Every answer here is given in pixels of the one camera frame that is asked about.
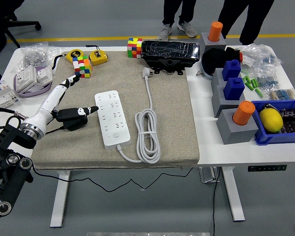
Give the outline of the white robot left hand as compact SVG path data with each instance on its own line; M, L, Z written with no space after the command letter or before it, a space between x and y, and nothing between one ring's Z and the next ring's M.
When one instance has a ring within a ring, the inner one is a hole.
M78 82L80 76L80 74L73 75L57 85L41 104L36 114L23 121L20 130L35 140L40 140L46 134L46 126L53 119L56 119L58 122L72 121L84 118L98 111L99 108L97 106L57 110L66 90Z

